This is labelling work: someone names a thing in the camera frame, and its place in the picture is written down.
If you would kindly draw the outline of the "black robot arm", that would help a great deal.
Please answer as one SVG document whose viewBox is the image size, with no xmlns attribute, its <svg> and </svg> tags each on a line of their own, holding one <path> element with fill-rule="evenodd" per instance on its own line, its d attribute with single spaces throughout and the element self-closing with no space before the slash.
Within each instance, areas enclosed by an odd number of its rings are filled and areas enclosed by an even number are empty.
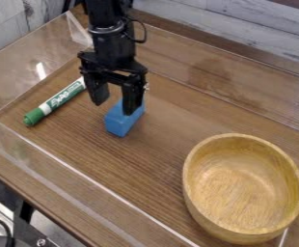
<svg viewBox="0 0 299 247">
<path fill-rule="evenodd" d="M 140 107 L 148 69 L 134 60 L 136 19 L 128 14 L 132 0 L 84 0 L 89 18 L 88 32 L 93 49 L 80 51 L 80 73 L 93 104 L 98 106 L 109 98 L 108 84 L 121 87 L 122 114 L 129 116 Z"/>
</svg>

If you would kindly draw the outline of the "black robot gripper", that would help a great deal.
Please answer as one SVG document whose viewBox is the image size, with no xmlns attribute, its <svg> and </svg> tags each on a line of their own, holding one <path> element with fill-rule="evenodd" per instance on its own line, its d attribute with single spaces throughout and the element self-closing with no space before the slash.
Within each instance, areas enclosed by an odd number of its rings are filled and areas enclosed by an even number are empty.
<svg viewBox="0 0 299 247">
<path fill-rule="evenodd" d="M 148 69 L 136 60 L 136 45 L 146 41 L 134 37 L 130 25 L 89 27 L 93 49 L 77 55 L 80 72 L 92 102 L 98 106 L 109 98 L 108 83 L 121 87 L 122 112 L 129 116 L 142 102 Z"/>
</svg>

